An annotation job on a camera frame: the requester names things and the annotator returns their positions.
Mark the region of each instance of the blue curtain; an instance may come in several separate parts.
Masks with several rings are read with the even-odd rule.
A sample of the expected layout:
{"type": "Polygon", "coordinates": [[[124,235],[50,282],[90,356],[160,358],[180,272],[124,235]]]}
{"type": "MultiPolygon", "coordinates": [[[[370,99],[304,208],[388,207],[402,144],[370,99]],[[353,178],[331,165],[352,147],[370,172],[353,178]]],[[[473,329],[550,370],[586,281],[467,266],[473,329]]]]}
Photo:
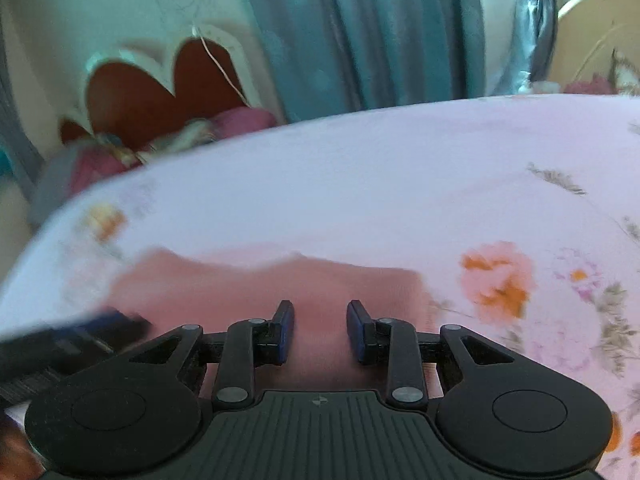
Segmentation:
{"type": "Polygon", "coordinates": [[[557,33],[556,0],[517,0],[510,57],[493,94],[515,94],[527,80],[544,80],[557,33]]]}
{"type": "Polygon", "coordinates": [[[29,199],[42,163],[42,156],[24,133],[15,108],[0,21],[0,175],[2,170],[10,170],[29,199]]]}
{"type": "Polygon", "coordinates": [[[248,0],[287,117],[484,93],[480,0],[248,0]]]}

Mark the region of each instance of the ribbed black surface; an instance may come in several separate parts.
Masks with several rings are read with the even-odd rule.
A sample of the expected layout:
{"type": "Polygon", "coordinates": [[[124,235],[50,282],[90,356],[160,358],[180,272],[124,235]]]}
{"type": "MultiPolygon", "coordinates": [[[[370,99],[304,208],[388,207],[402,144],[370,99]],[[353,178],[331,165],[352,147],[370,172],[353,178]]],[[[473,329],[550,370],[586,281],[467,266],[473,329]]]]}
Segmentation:
{"type": "MultiPolygon", "coordinates": [[[[584,473],[580,480],[597,475],[584,473]]],[[[46,480],[63,478],[47,473],[46,480]]],[[[182,456],[140,480],[488,480],[452,455],[427,420],[372,392],[268,392],[217,415],[182,456]]]]}

